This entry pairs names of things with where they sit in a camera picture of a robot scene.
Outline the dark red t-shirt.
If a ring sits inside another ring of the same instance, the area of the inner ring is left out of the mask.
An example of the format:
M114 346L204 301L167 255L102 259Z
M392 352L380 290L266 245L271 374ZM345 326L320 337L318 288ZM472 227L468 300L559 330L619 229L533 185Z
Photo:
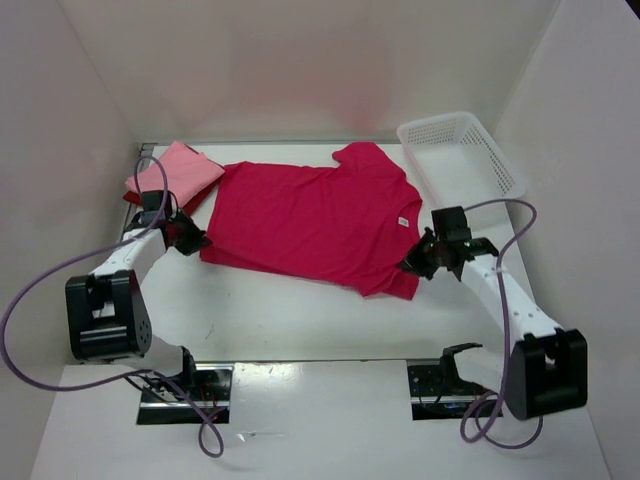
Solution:
M207 185L201 191L199 191L196 195L194 195L188 202L184 204L180 204L180 208L184 210L188 215L192 215L199 206L209 197L214 188L220 183L220 180L216 180L211 184ZM142 200L137 193L128 191L123 195L123 199L135 206L141 206Z

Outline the light pink t-shirt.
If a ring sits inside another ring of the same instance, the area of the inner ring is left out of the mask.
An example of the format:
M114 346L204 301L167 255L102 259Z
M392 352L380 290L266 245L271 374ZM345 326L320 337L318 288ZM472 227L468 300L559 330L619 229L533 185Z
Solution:
M158 158L168 180L168 190L175 195L179 207L193 210L202 201L217 181L224 175L222 166L196 152L181 142L173 142ZM133 176L125 185L127 193L123 198L134 205L141 205L138 191L162 190L164 183L159 166L151 161L149 166L138 173L138 182Z

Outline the magenta t-shirt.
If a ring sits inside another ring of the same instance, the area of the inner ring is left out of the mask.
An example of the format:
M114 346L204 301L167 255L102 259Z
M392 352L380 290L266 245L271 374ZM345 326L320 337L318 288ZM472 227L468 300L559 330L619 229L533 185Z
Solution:
M420 238L418 190L374 143L332 158L329 167L227 166L201 260L412 299L419 280L400 263Z

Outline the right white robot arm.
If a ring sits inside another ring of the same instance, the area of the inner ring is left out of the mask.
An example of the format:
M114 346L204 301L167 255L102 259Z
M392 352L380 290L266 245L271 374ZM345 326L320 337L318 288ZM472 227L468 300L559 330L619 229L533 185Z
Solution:
M494 355L470 342L447 347L440 357L445 390L475 384L498 396L518 420L581 408L588 400L588 347L577 329L548 316L504 264L505 249L472 234L461 206L434 210L432 227L401 262L417 277L444 269L482 303L503 332Z

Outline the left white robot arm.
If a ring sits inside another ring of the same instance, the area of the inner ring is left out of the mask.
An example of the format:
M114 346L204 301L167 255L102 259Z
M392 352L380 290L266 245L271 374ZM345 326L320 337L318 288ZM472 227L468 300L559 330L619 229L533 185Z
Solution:
M70 346L86 363L116 363L152 370L182 388L195 385L195 361L184 346L152 331L141 284L170 250L191 256L212 245L191 217L161 190L142 194L143 206L128 225L123 244L97 268L65 285Z

